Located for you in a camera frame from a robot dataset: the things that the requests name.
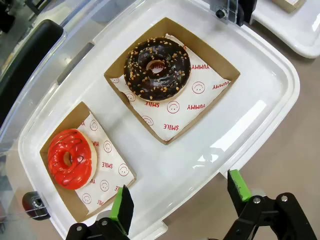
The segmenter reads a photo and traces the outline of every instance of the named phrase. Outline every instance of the black handle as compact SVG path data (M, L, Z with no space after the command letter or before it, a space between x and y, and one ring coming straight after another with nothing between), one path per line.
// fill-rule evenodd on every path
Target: black handle
M41 60L62 36L64 29L51 20L43 20L25 41L0 79L0 127L19 93Z

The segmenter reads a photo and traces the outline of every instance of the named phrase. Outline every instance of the cardboard tray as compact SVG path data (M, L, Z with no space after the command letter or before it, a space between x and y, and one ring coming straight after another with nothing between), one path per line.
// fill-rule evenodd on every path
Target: cardboard tray
M113 78L119 78L124 74L124 64L128 56L128 51L133 49L138 43L146 41L146 39L154 37L163 37L166 34L172 35L184 43L190 50L192 50L196 55L198 55L203 61L205 61L212 69L214 69L221 77L231 81L229 85L216 97L197 117L195 117L187 126L185 126L182 131L175 135L170 140L161 139L155 131L145 122L145 120L139 115L139 113L130 104L130 101L126 95L119 91L114 83L111 81ZM148 29L144 34L142 34L134 43L132 43L118 58L117 60L106 70L104 77L106 81L110 84L112 89L120 97L123 103L130 109L130 111L135 115L135 117L141 122L141 124L161 143L168 145L172 141L179 138L187 130L189 130L193 125L195 125L217 102L226 94L230 87L235 83L235 81L240 76L240 72L226 60L222 55L220 55L216 50L210 47L207 43L201 40L199 37L194 35L192 32L185 29L183 26L172 21L171 19L164 17L154 26Z
M277 4L280 8L285 10L287 13L293 12L295 9L299 9L306 0L298 0L295 4L291 4L286 0L272 0L275 4Z
M87 107L87 105L83 102L80 102L68 114L68 116L65 117L65 119L60 123L60 125L54 130L54 132L51 134L51 136L48 138L48 140L45 142L45 144L43 145L43 147L40 150L40 156L42 158L43 164L44 164L45 169L47 170L47 172L51 178L51 181L52 181L56 191L58 192L63 203L68 208L68 210L71 213L71 215L73 216L73 218L78 223L83 222L83 221L89 219L90 217L101 212L104 208L106 208L110 203L113 202L115 196L113 196L108 201L106 201L101 207L99 207L95 211L88 214L89 210L87 209L85 204L81 201L81 199L78 197L76 191L69 190L69 189L62 187L53 178L53 176L49 170L49 167L48 167L48 149L49 149L50 142L55 137L55 135L57 135L58 133L60 133L63 130L77 129L81 125L81 123L84 120L86 120L86 118L89 116L89 114L90 114L90 110ZM136 174L128 164L127 164L127 166L129 167L130 171L132 172L132 174L134 176L134 180L131 181L127 185L127 187L130 187L136 180Z

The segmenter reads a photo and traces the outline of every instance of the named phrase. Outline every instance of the red glazed donut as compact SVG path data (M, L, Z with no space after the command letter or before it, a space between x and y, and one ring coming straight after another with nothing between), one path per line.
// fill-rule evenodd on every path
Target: red glazed donut
M70 154L71 165L65 163ZM79 189L93 178L97 169L97 152L90 139L77 129L58 133L48 150L48 166L54 179L62 187Z

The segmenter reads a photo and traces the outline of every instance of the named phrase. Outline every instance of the green gripper pad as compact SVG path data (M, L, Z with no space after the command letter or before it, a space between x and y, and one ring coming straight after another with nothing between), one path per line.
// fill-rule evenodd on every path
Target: green gripper pad
M133 214L134 202L129 189L123 185L115 196L109 218L119 226L123 234L128 235Z
M242 202L248 201L252 197L252 195L244 179L240 175L240 172L236 169L230 170L229 172Z

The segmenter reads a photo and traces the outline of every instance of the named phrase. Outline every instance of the white wax paper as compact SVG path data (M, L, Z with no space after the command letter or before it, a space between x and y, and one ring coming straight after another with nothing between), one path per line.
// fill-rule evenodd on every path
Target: white wax paper
M91 112L78 130L89 137L97 154L96 172L92 180L75 190L91 213L113 197L119 187L128 185L135 177Z
M222 78L177 38L168 34L165 37L183 46L190 58L191 73L182 92L166 100L151 102L136 96L126 85L123 75L111 81L155 133L168 141L196 118L230 81Z

